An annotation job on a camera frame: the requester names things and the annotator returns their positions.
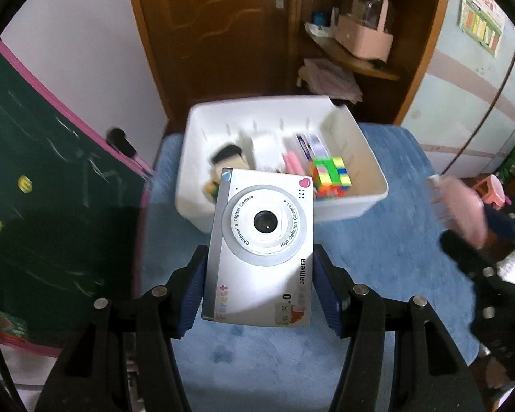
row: children's digital camera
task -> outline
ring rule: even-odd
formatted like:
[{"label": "children's digital camera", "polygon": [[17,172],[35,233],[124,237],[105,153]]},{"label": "children's digital camera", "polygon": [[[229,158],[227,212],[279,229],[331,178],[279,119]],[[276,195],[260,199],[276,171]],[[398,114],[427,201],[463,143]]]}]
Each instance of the children's digital camera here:
[{"label": "children's digital camera", "polygon": [[312,254],[311,178],[223,169],[202,318],[267,327],[308,325]]}]

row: brown door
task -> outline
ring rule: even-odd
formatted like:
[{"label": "brown door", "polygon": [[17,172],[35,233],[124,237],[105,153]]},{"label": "brown door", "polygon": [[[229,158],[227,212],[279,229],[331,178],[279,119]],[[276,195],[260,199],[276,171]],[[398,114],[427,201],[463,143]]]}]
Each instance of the brown door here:
[{"label": "brown door", "polygon": [[194,104],[285,92],[286,2],[283,9],[278,0],[132,3],[174,129]]}]

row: screw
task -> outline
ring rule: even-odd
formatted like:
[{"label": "screw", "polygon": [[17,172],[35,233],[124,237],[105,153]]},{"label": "screw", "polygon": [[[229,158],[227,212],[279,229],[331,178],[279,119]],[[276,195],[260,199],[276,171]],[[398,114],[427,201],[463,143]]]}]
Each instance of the screw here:
[{"label": "screw", "polygon": [[427,305],[427,299],[423,296],[414,296],[412,298],[412,301],[418,306],[418,307],[425,307]]},{"label": "screw", "polygon": [[496,314],[496,308],[494,308],[494,307],[486,307],[483,310],[483,317],[485,319],[492,319],[495,314]]},{"label": "screw", "polygon": [[494,269],[490,266],[487,268],[483,268],[483,275],[485,277],[492,277],[494,274],[496,274],[496,271],[494,271]]},{"label": "screw", "polygon": [[168,293],[168,288],[166,288],[164,285],[157,285],[152,289],[151,293],[154,297],[166,296],[166,293]]},{"label": "screw", "polygon": [[93,303],[93,307],[94,307],[96,310],[103,310],[103,308],[105,308],[107,305],[108,305],[108,300],[107,300],[107,299],[105,299],[104,297],[100,297],[99,299],[97,299],[97,300]]},{"label": "screw", "polygon": [[359,296],[366,296],[368,292],[370,291],[366,285],[363,285],[362,283],[357,283],[353,287],[353,291],[355,294],[358,294]]}]

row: green chalkboard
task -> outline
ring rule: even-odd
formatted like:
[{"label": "green chalkboard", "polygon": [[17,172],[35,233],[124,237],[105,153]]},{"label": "green chalkboard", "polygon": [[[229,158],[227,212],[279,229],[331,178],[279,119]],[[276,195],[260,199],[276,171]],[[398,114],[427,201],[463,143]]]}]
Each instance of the green chalkboard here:
[{"label": "green chalkboard", "polygon": [[62,346],[97,297],[130,297],[145,184],[0,53],[0,311],[26,340]]}]

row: transparent lid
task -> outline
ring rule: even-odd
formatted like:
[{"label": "transparent lid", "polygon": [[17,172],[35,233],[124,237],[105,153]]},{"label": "transparent lid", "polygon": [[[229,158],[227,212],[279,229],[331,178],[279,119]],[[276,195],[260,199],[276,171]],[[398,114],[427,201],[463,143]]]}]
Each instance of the transparent lid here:
[{"label": "transparent lid", "polygon": [[[384,0],[352,0],[350,15],[356,23],[367,28],[377,30],[382,17]],[[387,14],[383,31],[390,33],[393,27],[393,10],[387,0]]]}]

